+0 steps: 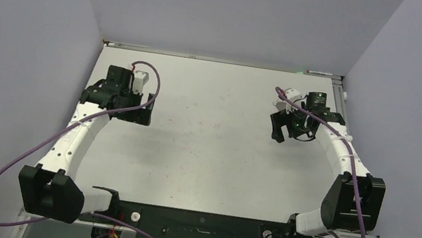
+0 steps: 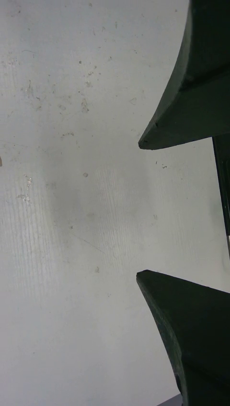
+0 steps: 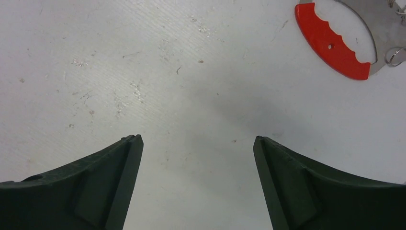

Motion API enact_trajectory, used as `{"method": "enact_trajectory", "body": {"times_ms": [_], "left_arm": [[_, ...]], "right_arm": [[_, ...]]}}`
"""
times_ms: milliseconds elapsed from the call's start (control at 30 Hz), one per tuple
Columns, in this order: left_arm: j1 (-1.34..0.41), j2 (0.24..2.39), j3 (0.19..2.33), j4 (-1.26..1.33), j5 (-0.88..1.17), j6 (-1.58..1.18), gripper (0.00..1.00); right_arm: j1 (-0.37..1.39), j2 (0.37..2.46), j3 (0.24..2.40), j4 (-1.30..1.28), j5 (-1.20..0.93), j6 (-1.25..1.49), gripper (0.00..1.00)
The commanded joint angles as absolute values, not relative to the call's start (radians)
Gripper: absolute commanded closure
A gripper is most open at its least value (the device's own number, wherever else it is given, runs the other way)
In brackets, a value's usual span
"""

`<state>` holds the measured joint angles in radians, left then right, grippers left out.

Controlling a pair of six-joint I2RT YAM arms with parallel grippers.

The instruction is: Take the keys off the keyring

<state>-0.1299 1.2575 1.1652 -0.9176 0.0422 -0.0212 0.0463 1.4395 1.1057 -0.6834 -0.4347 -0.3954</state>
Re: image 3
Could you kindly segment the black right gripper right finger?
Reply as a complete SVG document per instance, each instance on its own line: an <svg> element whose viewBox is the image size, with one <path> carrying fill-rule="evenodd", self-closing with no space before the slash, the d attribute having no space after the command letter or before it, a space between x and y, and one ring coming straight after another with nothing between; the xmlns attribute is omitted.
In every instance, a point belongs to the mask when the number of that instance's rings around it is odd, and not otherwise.
<svg viewBox="0 0 406 230"><path fill-rule="evenodd" d="M403 230L406 187L340 171L258 136L255 162L275 230Z"/></svg>

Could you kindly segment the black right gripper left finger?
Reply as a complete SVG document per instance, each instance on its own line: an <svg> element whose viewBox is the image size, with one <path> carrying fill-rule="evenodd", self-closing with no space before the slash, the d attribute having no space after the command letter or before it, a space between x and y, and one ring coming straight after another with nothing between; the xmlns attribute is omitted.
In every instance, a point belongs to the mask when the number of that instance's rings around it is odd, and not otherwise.
<svg viewBox="0 0 406 230"><path fill-rule="evenodd" d="M0 184L3 230L121 230L143 152L130 135L79 160Z"/></svg>

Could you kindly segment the red and steel key holder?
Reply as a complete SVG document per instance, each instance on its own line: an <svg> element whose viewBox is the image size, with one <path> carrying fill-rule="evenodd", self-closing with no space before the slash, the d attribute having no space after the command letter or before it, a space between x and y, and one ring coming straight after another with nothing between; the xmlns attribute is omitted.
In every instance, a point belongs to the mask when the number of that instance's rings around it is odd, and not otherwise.
<svg viewBox="0 0 406 230"><path fill-rule="evenodd" d="M302 35L314 52L338 73L367 80L384 66L397 67L406 60L406 6L395 0L341 0L364 23L372 38L376 61L359 62L341 35L320 19L313 0L301 0L294 14Z"/></svg>

